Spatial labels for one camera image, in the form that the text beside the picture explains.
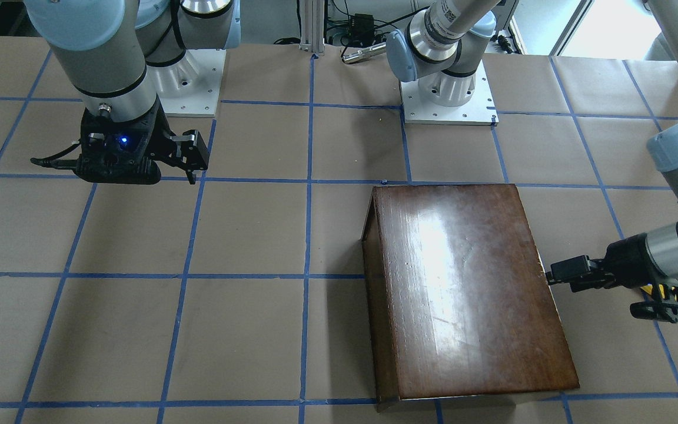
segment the metal base plate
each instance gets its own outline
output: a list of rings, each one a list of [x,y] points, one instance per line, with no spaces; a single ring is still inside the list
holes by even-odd
[[[490,125],[498,124],[493,95],[483,63],[476,72],[476,89],[470,101],[460,107],[442,107],[420,95],[417,81],[402,82],[404,121],[409,124]]]
[[[188,54],[200,65],[199,78],[180,88],[178,96],[161,97],[161,105],[167,116],[215,118],[227,51],[190,50]]]

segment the table surface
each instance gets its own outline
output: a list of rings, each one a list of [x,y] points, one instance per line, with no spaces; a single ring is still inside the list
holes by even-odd
[[[0,38],[0,422],[678,422],[678,324],[552,287],[581,389],[377,416],[360,237],[371,188],[515,183],[544,264],[678,219],[644,143],[678,67],[487,55],[495,128],[403,124],[384,58],[229,52],[197,185],[34,167],[83,106],[39,38]]]

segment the blue tape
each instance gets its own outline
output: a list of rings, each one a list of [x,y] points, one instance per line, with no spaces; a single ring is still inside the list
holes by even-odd
[[[640,94],[640,99],[643,100],[643,104],[645,104],[645,108],[648,110],[650,118],[652,118],[653,122],[656,123],[656,128],[659,129],[659,132],[663,131],[663,129],[661,128],[661,124],[659,124],[659,120],[656,119],[656,114],[653,113],[653,109],[650,107],[650,104],[648,103],[648,99],[645,99],[645,94],[643,94],[643,90],[640,89],[640,84],[637,83],[637,80],[635,79],[634,75],[632,75],[632,69],[629,68],[629,64],[627,63],[626,60],[622,60],[622,64],[624,64],[624,69],[627,70],[627,74],[629,74],[629,78],[630,80],[632,80],[634,89],[636,89],[637,93]]]
[[[570,113],[572,114],[572,120],[575,123],[575,127],[577,128],[577,133],[579,134],[579,138],[582,142],[582,147],[584,147],[584,150],[587,153],[587,159],[590,161],[590,166],[593,169],[593,173],[595,174],[595,178],[598,180],[598,185],[600,186],[600,191],[603,193],[603,198],[606,201],[606,206],[608,206],[609,213],[611,214],[611,219],[614,222],[614,226],[616,226],[616,233],[619,234],[619,237],[621,239],[624,238],[624,233],[622,233],[622,226],[619,225],[619,219],[616,217],[616,212],[614,211],[614,207],[611,204],[611,198],[609,197],[608,191],[606,191],[605,185],[603,185],[603,178],[600,177],[600,172],[598,171],[598,166],[595,164],[595,160],[593,159],[593,155],[590,152],[590,147],[587,145],[587,140],[584,137],[584,134],[582,132],[582,128],[579,126],[579,121],[577,120],[577,116],[575,115],[574,108],[572,107],[572,104],[570,102],[569,96],[567,96],[567,90],[564,88],[564,83],[561,80],[561,77],[559,76],[559,71],[556,69],[556,64],[554,63],[554,58],[549,57],[549,63],[551,64],[551,68],[554,71],[554,75],[556,76],[556,81],[559,84],[559,89],[561,89],[561,94],[564,96],[564,101],[567,102],[567,107],[570,110]]]
[[[67,262],[64,264],[64,274],[69,272],[70,266],[72,266],[72,259],[75,257],[75,252],[78,250],[78,243],[80,242],[80,236],[83,233],[83,228],[85,228],[85,221],[88,217],[88,212],[91,209],[91,204],[94,202],[94,196],[96,195],[97,185],[94,183],[91,187],[91,193],[88,195],[88,199],[85,202],[85,207],[83,208],[83,215],[80,218],[80,223],[78,224],[78,229],[75,232],[75,238],[72,239],[72,247],[70,247],[69,254],[67,255]],[[38,368],[41,365],[41,359],[44,356],[44,351],[46,349],[46,342],[49,339],[49,334],[51,333],[51,326],[54,324],[54,317],[57,314],[57,308],[59,307],[59,300],[62,298],[62,292],[64,292],[65,282],[67,282],[67,276],[62,276],[59,280],[59,285],[56,288],[56,293],[54,294],[54,301],[51,303],[51,310],[49,311],[48,319],[46,319],[46,326],[44,328],[43,335],[41,336],[41,342],[38,344],[38,351],[35,354],[35,359],[33,360],[33,366],[30,369],[30,375],[28,376],[28,383],[25,386],[25,391],[22,393],[22,400],[19,408],[17,408],[17,415],[15,417],[15,424],[21,424],[22,414],[25,413],[25,407],[30,398],[30,392],[33,390],[33,384],[35,383],[35,376],[38,374]]]
[[[438,424],[444,424],[444,411],[441,408],[441,400],[433,400],[433,405],[436,407],[436,422]]]
[[[404,171],[407,172],[407,183],[412,183],[412,165],[410,163],[410,149],[407,143],[407,132],[404,130],[404,105],[399,107],[399,123],[401,124],[401,146],[404,150]]]
[[[501,152],[501,144],[498,142],[498,134],[496,134],[495,125],[490,126],[490,135],[493,136],[493,144],[496,146],[496,154],[498,155],[498,164],[501,166],[501,176],[504,178],[504,183],[508,183],[509,174],[506,172],[506,162],[504,161],[504,154]]]
[[[673,373],[673,378],[676,380],[676,386],[678,387],[678,369],[676,368],[676,364],[674,363],[673,357],[671,356],[671,351],[668,348],[668,343],[666,343],[666,338],[661,332],[661,327],[659,326],[659,323],[656,322],[655,320],[653,322],[653,327],[656,328],[656,333],[659,336],[661,346],[663,346],[664,353],[666,354],[666,360],[668,360],[669,366],[671,367],[671,373]]]
[[[213,148],[214,134],[216,132],[216,120],[211,121],[211,129],[208,140],[209,152]],[[169,384],[172,381],[172,368],[174,367],[174,357],[177,354],[177,340],[180,338],[180,324],[182,321],[182,311],[185,308],[185,295],[188,287],[188,276],[190,273],[190,263],[192,262],[193,249],[195,246],[195,236],[197,234],[197,223],[200,219],[200,206],[202,196],[205,190],[205,171],[202,172],[198,187],[198,195],[195,201],[195,212],[193,212],[193,223],[190,228],[190,239],[188,242],[188,252],[185,256],[185,267],[182,271],[182,281],[180,282],[180,298],[177,301],[177,313],[175,314],[174,327],[172,330],[172,342],[169,344],[169,357],[167,359],[167,369],[164,372],[164,384],[161,387],[161,406],[158,408],[157,422],[164,422],[165,403],[169,395]]]
[[[567,394],[564,392],[560,393],[561,405],[564,408],[564,416],[567,417],[567,424],[574,424],[572,420],[572,410],[570,410],[570,402],[567,399]]]

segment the brown wooden box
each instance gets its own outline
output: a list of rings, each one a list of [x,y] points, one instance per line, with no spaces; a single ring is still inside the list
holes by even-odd
[[[579,388],[516,186],[375,187],[363,255],[379,410]]]

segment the wooden box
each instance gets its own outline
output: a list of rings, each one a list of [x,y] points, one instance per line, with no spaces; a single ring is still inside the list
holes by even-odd
[[[375,187],[363,256],[379,410],[579,388],[516,186]]]

